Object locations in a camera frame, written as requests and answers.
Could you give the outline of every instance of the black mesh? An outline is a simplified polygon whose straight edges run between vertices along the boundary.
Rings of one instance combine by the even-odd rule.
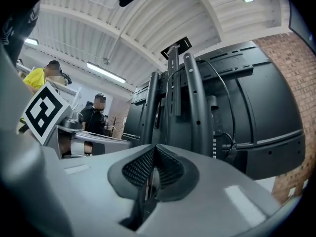
[[[159,172],[160,188],[173,184],[184,174],[183,165],[175,158],[156,148],[155,166]]]
[[[154,148],[123,167],[124,177],[139,190],[145,185],[154,167],[158,169],[160,188],[175,183],[184,174],[182,164],[175,158]]]
[[[123,167],[124,177],[139,190],[145,185],[154,168],[155,148]]]

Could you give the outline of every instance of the ceiling beam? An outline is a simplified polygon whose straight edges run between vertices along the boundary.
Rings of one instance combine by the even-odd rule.
[[[97,18],[91,17],[79,11],[50,4],[41,4],[40,11],[53,13],[56,15],[60,15],[69,19],[82,22],[114,38],[118,38],[120,36],[120,30],[105,22],[102,22]],[[167,70],[167,67],[157,57],[155,57],[151,52],[149,52],[145,47],[143,47],[137,41],[132,39],[130,36],[122,34],[120,36],[120,41],[127,45],[129,48],[136,51],[139,55],[143,56],[148,62],[153,64],[160,71],[164,72]]]
[[[282,13],[281,0],[271,0],[274,16],[274,24],[276,27],[281,26],[284,21],[284,15]]]
[[[277,7],[277,11],[276,11],[276,16],[278,15],[279,20],[281,21],[279,22],[279,24],[281,26],[288,26],[289,15],[286,15],[287,13],[284,11],[284,8],[290,7],[289,0],[277,0],[276,6],[279,6],[279,8]]]
[[[263,38],[266,36],[272,36],[272,35],[277,35],[277,34],[288,34],[291,32],[292,31],[289,29],[288,26],[278,26],[278,27],[267,28],[267,29],[254,31],[254,32],[250,32],[250,33],[238,35],[238,36],[232,33],[231,35],[227,35],[226,41],[218,43],[216,45],[210,46],[202,50],[201,52],[195,54],[195,57],[199,57],[203,54],[221,49],[229,45],[234,45],[234,44],[238,44],[238,43],[242,43],[242,42],[246,42],[250,40],[255,40],[255,39]]]
[[[219,42],[223,41],[224,40],[223,27],[210,1],[209,0],[198,0],[198,1],[204,7],[205,13],[209,17],[211,24],[213,25],[217,33]]]
[[[74,81],[77,81],[81,84],[88,85],[91,88],[97,88],[109,93],[110,95],[114,95],[126,100],[129,100],[131,98],[131,93],[135,91],[135,87],[128,83],[124,83],[124,86],[120,86],[119,82],[112,82],[104,78],[99,79],[97,76],[88,72],[84,62],[77,60],[76,58],[67,54],[61,53],[44,45],[34,46],[27,43],[25,45],[28,47],[23,52],[23,55],[29,56],[34,60],[43,59],[43,57],[45,57],[48,59],[48,61],[51,60],[52,57],[56,57],[57,59],[60,59],[59,62],[61,63],[61,68],[63,71],[67,73]]]

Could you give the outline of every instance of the brick wall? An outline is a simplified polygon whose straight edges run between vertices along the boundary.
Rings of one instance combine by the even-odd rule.
[[[302,193],[303,183],[314,170],[316,161],[316,57],[294,33],[256,39],[265,53],[280,69],[293,91],[301,113],[306,137],[305,160],[296,169],[277,176],[272,194],[281,202]]]

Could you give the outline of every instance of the black metal frame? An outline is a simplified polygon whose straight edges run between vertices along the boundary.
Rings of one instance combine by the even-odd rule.
[[[191,53],[184,55],[191,105],[192,150],[195,153],[213,156],[213,124],[210,122],[206,97],[197,62]]]
[[[144,108],[145,119],[143,120],[142,124],[142,136],[140,138],[141,145],[152,143],[157,103],[158,79],[159,74],[157,72],[152,72],[152,75],[150,76],[147,99]]]
[[[168,59],[168,78],[172,73],[179,70],[179,55],[177,45],[173,45],[169,48]],[[180,116],[181,115],[181,86],[180,86],[180,74],[175,73],[168,84],[168,116]]]
[[[248,47],[245,50],[253,49],[256,47],[257,46],[254,45],[253,47],[250,47],[250,48]],[[211,57],[209,56],[209,54],[204,54],[202,56],[196,57],[195,60],[197,60],[197,61],[198,60],[210,60],[210,63],[214,67],[216,67],[216,63],[222,62],[223,59],[225,60],[226,58],[237,58],[237,59],[239,59],[239,62],[237,64],[235,64],[233,67],[227,66],[227,69],[217,70],[217,72],[225,80],[238,79],[238,78],[247,77],[247,76],[252,75],[253,69],[254,69],[253,66],[259,65],[259,64],[249,64],[243,58],[243,51],[244,51],[244,49],[235,49],[235,50],[232,50],[230,52],[221,53],[221,55],[216,55],[216,56],[211,56]],[[270,63],[269,60],[262,59],[260,61],[260,65],[264,64],[265,62]],[[177,69],[180,69],[183,67],[184,67],[184,64],[181,64],[181,65],[179,65],[179,67]],[[212,72],[212,70],[210,70],[210,68],[206,64],[204,64],[204,65],[199,64],[198,67],[199,67],[199,71],[200,71],[201,78],[202,78],[203,82],[211,81],[211,80],[218,80],[216,74],[214,72]],[[166,85],[167,85],[167,81],[169,78],[168,75],[169,75],[169,72],[166,71],[166,72],[163,72],[159,77],[158,95],[160,95],[162,97],[166,93]],[[176,73],[176,76],[178,76],[181,79],[180,80],[180,89],[188,86],[188,80],[186,78],[184,70]],[[136,89],[136,91],[134,93],[132,104],[138,105],[146,100],[147,93],[145,91],[147,91],[147,88],[148,88],[148,82],[139,86]]]

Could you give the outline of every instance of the black panel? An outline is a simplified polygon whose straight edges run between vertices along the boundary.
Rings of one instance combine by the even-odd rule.
[[[138,136],[132,136],[132,135],[129,135],[129,134],[124,134],[122,135],[122,140],[127,140],[127,141],[130,141],[132,143],[132,147],[135,148],[135,147],[138,147],[140,146],[140,137]]]
[[[143,105],[131,105],[126,119],[124,133],[140,136],[140,117],[142,114]]]
[[[305,136],[248,150],[246,174],[252,179],[263,179],[287,173],[305,158]]]
[[[236,116],[236,142],[238,144],[248,144],[252,142],[250,120],[247,111],[247,105],[243,97],[242,90],[237,84],[236,80],[224,80],[232,100],[232,105]],[[233,133],[233,121],[232,114],[229,108],[229,102],[227,94],[223,88],[223,85],[216,81],[204,85],[204,89],[207,96],[214,95],[217,99],[217,104],[219,107],[219,112],[221,115],[223,132]]]
[[[175,44],[179,46],[178,47],[179,54],[183,54],[184,52],[188,51],[192,47],[188,37],[184,37],[178,40]],[[167,47],[166,49],[160,52],[163,55],[163,57],[166,58],[167,60],[169,59],[169,56],[168,56],[169,48],[170,47]]]
[[[256,120],[257,141],[302,129],[295,99],[287,82],[272,64],[255,68],[252,76],[239,79],[245,86]]]

